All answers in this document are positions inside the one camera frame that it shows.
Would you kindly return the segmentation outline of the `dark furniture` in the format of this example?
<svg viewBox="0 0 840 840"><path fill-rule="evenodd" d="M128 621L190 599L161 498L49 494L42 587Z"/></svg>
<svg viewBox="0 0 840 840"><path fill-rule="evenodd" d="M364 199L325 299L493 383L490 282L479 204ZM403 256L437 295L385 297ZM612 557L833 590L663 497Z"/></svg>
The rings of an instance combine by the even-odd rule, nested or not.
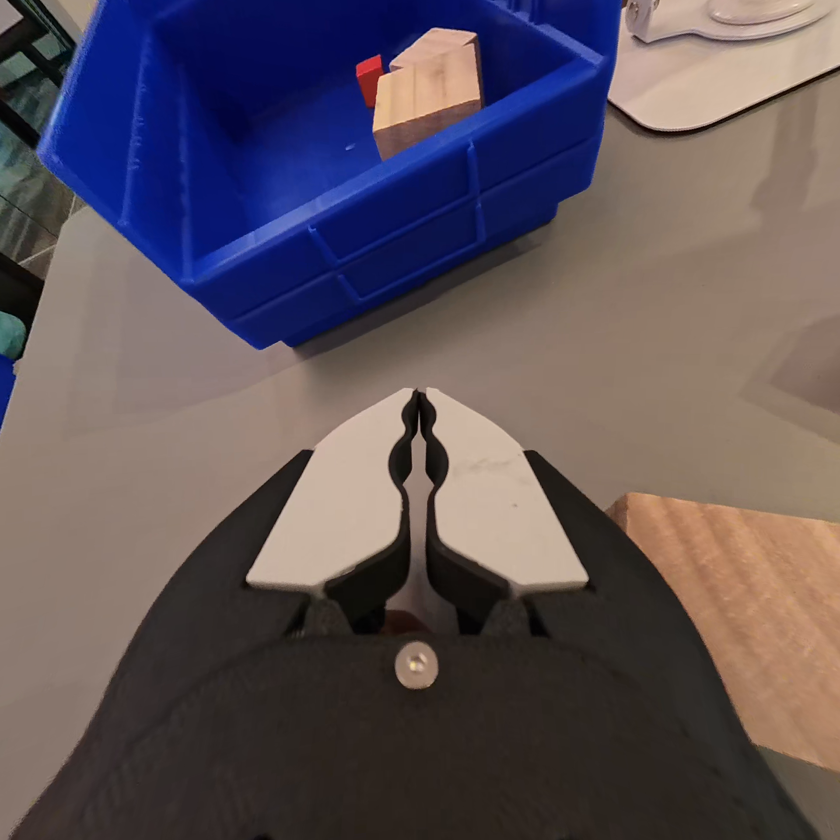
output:
<svg viewBox="0 0 840 840"><path fill-rule="evenodd" d="M1 122L30 150L39 145L75 51L45 2L1 2Z"/></svg>

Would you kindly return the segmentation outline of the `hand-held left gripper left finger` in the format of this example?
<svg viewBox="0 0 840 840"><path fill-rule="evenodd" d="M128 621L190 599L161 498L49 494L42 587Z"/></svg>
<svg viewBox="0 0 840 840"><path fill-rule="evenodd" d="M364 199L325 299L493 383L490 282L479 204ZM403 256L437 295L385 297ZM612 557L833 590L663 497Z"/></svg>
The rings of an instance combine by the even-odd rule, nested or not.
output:
<svg viewBox="0 0 840 840"><path fill-rule="evenodd" d="M402 388L318 442L246 583L332 600L350 623L384 608L411 567L417 419L418 392Z"/></svg>

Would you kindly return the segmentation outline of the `small red cube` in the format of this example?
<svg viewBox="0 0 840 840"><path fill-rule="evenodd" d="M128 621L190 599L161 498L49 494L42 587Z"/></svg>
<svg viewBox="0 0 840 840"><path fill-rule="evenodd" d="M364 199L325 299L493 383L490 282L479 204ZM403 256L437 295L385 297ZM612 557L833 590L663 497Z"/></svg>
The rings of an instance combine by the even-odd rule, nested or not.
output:
<svg viewBox="0 0 840 840"><path fill-rule="evenodd" d="M385 74L381 55L364 59L356 65L355 76L359 84L364 104L368 109L375 108L379 79Z"/></svg>

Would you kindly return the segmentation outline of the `natural wooden block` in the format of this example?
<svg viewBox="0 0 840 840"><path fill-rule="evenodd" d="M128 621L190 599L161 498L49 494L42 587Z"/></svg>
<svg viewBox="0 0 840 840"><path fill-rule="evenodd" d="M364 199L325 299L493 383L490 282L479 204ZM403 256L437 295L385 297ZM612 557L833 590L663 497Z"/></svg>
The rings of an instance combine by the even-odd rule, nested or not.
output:
<svg viewBox="0 0 840 840"><path fill-rule="evenodd" d="M467 45L478 46L476 32L453 28L430 28L393 58L388 68L390 72L394 72Z"/></svg>
<svg viewBox="0 0 840 840"><path fill-rule="evenodd" d="M372 132L383 161L484 108L476 44L420 60L377 83Z"/></svg>

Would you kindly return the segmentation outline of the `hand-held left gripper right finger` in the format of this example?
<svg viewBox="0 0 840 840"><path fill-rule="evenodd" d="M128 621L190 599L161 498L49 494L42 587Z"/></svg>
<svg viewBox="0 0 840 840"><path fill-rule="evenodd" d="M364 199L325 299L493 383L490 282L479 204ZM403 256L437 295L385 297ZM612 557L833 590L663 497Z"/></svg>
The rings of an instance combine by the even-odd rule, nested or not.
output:
<svg viewBox="0 0 840 840"><path fill-rule="evenodd" d="M501 427L428 387L422 393L426 572L480 629L499 602L577 592L590 577L525 450Z"/></svg>

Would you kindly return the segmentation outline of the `natural wooden cube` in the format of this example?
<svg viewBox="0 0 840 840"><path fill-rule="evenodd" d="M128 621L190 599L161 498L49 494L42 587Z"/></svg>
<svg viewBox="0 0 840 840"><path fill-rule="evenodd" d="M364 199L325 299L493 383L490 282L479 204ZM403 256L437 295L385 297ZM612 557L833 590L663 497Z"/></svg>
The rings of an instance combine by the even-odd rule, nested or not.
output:
<svg viewBox="0 0 840 840"><path fill-rule="evenodd" d="M839 771L839 525L632 492L607 514L695 624L758 746Z"/></svg>

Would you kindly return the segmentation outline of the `blue plastic bin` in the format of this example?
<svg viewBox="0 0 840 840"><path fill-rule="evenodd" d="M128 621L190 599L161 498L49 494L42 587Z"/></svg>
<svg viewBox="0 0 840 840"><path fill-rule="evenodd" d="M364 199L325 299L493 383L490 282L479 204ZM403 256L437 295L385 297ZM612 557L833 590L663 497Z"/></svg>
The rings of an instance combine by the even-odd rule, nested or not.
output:
<svg viewBox="0 0 840 840"><path fill-rule="evenodd" d="M263 350L292 348L377 309L410 311L474 276L469 265L551 222L592 183L603 132L384 238L371 252L237 316L229 328Z"/></svg>
<svg viewBox="0 0 840 840"><path fill-rule="evenodd" d="M592 181L621 2L100 2L41 162L226 319L360 306L550 221ZM476 32L486 106L383 161L358 63Z"/></svg>

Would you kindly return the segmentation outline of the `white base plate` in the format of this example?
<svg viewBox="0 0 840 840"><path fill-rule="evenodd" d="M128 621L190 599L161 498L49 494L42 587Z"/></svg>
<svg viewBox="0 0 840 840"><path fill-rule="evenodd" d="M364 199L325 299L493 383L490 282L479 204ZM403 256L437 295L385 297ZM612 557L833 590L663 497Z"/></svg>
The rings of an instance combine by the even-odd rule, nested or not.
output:
<svg viewBox="0 0 840 840"><path fill-rule="evenodd" d="M839 65L839 2L788 35L724 42L684 35L647 45L624 25L609 102L646 130L702 130L830 74Z"/></svg>

